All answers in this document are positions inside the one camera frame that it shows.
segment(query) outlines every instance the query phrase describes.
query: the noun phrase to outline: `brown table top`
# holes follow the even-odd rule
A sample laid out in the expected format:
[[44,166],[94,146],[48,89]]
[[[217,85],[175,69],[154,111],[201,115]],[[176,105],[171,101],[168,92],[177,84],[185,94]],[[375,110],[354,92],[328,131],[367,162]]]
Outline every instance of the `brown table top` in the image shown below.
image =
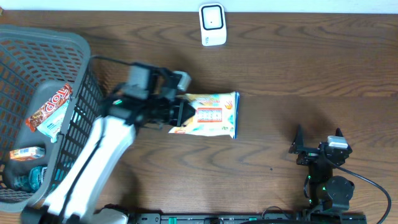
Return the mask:
[[[228,40],[203,47],[197,13],[5,11],[1,24],[83,36],[92,54],[139,60],[193,77],[190,93],[241,92],[238,138],[143,129],[117,164],[98,207],[118,203],[165,213],[262,212],[308,205],[308,168],[288,154],[300,123],[317,146],[340,127],[353,148],[343,166],[381,184],[398,222],[398,16],[227,13]],[[96,70],[111,88],[119,67]],[[351,212],[376,223],[386,209],[377,188],[355,183]],[[1,223],[18,214],[0,213]]]

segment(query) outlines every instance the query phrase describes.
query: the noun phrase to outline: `black square outline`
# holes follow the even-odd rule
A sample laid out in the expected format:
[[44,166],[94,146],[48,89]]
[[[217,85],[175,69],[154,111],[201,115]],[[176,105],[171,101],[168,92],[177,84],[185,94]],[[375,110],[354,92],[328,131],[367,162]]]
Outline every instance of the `black square outline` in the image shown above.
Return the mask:
[[[220,9],[220,17],[221,17],[221,27],[206,29],[206,27],[205,27],[205,21],[204,21],[204,18],[205,18],[205,17],[203,16],[203,9],[206,8],[206,7],[219,7],[219,9]],[[204,28],[205,30],[222,29],[222,28],[224,27],[223,10],[222,10],[221,6],[219,6],[219,5],[203,6],[202,9],[200,10],[200,12],[201,12],[201,23],[202,23],[202,26],[203,26],[203,28]]]

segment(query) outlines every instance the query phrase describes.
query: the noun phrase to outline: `white rectangular device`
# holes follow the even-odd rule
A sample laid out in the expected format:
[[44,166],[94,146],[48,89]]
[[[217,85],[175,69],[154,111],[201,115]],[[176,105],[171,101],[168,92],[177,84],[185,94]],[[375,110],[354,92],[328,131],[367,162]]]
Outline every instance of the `white rectangular device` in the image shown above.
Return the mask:
[[199,9],[201,43],[203,46],[225,44],[224,7],[218,3],[204,4]]

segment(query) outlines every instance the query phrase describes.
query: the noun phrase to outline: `blue package edge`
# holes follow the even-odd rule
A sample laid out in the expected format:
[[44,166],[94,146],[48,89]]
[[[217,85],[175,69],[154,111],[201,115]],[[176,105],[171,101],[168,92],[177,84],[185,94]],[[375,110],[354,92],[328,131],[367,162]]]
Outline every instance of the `blue package edge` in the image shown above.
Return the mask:
[[241,95],[239,92],[236,92],[235,96],[235,105],[236,105],[236,116],[235,116],[235,135],[233,139],[236,139],[236,135],[238,134],[238,114],[239,114],[239,101],[241,99]]

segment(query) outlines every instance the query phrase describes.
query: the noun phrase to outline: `perforated basket wall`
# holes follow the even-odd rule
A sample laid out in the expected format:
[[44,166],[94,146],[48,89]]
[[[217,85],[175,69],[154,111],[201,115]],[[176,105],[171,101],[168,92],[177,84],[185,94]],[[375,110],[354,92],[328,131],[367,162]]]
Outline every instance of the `perforated basket wall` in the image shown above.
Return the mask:
[[[88,43],[76,34],[51,30],[0,26],[0,210],[21,211],[38,202],[66,176],[83,149],[97,116],[102,94],[92,74]],[[29,103],[45,82],[61,81],[74,89],[52,149],[42,187],[35,194],[11,190],[4,183],[8,152],[16,145]]]

